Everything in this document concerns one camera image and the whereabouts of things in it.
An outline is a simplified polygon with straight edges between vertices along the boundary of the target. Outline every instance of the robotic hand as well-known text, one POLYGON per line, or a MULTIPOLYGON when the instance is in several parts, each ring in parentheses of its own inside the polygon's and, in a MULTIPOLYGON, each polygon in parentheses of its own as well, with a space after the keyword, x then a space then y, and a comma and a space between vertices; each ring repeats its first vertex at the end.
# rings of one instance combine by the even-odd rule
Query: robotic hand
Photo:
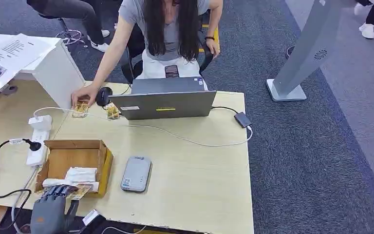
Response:
POLYGON ((77 187, 58 185, 45 192, 32 209, 31 234, 66 234, 74 220, 79 201, 72 200, 65 214, 66 196, 77 187))

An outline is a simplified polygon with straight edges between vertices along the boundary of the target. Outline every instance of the laptop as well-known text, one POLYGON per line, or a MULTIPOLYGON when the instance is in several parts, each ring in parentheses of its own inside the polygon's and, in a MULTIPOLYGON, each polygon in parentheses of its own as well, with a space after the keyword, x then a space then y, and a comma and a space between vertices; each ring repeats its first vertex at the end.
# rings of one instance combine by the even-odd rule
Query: laptop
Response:
POLYGON ((216 91, 205 91, 198 79, 134 80, 131 94, 109 98, 128 120, 204 117, 210 113, 216 91))
POLYGON ((205 91, 202 77, 135 79, 131 94, 205 91))

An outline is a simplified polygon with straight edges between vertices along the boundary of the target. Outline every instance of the cardboard box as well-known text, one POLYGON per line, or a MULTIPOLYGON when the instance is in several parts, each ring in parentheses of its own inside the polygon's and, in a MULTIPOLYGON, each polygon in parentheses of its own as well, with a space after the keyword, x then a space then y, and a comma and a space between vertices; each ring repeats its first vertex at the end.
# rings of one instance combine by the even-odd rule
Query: cardboard box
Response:
POLYGON ((37 175, 35 192, 43 189, 47 178, 64 179, 71 167, 97 168, 97 193, 87 193, 85 197, 102 198, 107 192, 108 179, 113 155, 101 140, 46 140, 50 150, 48 159, 37 175))

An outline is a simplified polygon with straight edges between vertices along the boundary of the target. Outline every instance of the gray carpet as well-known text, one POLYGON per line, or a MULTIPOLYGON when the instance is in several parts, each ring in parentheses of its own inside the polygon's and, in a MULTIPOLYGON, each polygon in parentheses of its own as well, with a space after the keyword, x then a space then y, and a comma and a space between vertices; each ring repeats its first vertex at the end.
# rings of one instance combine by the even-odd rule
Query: gray carpet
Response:
MULTIPOLYGON (((114 4, 103 3, 105 22, 116 18, 114 4)), ((0 33, 57 32, 25 4, 0 1, 0 15, 8 9, 25 16, 0 17, 0 33)), ((302 84, 304 102, 274 103, 266 89, 265 80, 275 77, 285 63, 284 50, 299 34, 284 0, 225 0, 222 54, 204 72, 211 89, 245 93, 255 132, 249 142, 255 233, 374 234, 374 173, 322 72, 302 84)), ((73 50, 87 79, 101 56, 73 50)), ((124 81, 119 70, 111 80, 124 81)))
MULTIPOLYGON (((302 28, 313 0, 286 2, 302 28)), ((374 171, 374 40, 363 38, 358 31, 370 8, 355 16, 355 0, 343 2, 336 52, 322 71, 374 171)))

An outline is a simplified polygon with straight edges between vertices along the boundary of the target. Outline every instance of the long black hair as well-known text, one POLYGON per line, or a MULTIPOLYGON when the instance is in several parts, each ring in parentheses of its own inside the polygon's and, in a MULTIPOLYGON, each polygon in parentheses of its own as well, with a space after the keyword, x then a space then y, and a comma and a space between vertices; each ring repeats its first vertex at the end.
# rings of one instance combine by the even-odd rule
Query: long black hair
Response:
MULTIPOLYGON (((179 54, 191 61, 199 54, 197 0, 173 0, 173 4, 179 5, 177 18, 179 54)), ((163 55, 166 52, 164 7, 164 0, 144 0, 143 15, 146 22, 148 50, 152 55, 163 55)))

